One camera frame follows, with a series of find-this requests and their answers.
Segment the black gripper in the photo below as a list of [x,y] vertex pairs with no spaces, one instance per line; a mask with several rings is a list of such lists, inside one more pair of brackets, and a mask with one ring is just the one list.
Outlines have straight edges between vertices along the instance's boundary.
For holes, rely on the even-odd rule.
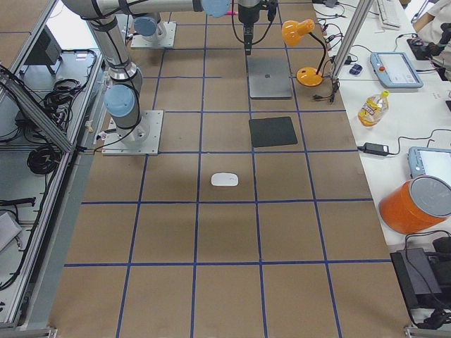
[[260,0],[239,0],[238,19],[243,24],[243,39],[245,55],[252,53],[252,43],[254,38],[254,25],[259,20],[261,9]]

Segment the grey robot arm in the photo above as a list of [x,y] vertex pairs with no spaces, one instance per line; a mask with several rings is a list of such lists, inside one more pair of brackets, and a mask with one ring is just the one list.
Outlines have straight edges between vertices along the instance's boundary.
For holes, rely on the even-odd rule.
[[[269,1],[195,1],[194,5],[207,15],[219,18],[230,12],[231,18],[238,18],[243,25],[243,38],[238,41],[243,45],[245,54],[252,53],[252,47],[259,43],[254,41],[254,24],[259,21],[260,12],[267,11]],[[174,45],[176,23],[164,22],[160,13],[145,13],[133,16],[135,36],[132,47],[135,49],[171,49]]]
[[137,146],[149,134],[149,128],[142,122],[139,108],[139,92],[142,75],[139,68],[130,60],[128,49],[123,41],[121,29],[116,19],[117,13],[126,15],[150,15],[161,12],[205,12],[215,18],[225,15],[229,1],[64,1],[72,12],[87,21],[94,39],[109,66],[109,76],[113,85],[131,88],[135,99],[132,113],[121,122],[114,118],[116,132],[123,142]]

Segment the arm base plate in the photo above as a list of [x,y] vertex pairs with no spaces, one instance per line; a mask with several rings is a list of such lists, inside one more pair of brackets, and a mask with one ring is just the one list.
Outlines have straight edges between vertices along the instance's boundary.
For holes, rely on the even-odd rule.
[[176,22],[136,19],[134,29],[136,35],[132,38],[132,49],[172,49],[174,46]]
[[163,111],[141,111],[140,124],[124,139],[125,130],[117,130],[106,136],[106,146],[101,148],[105,156],[157,156],[163,125]]

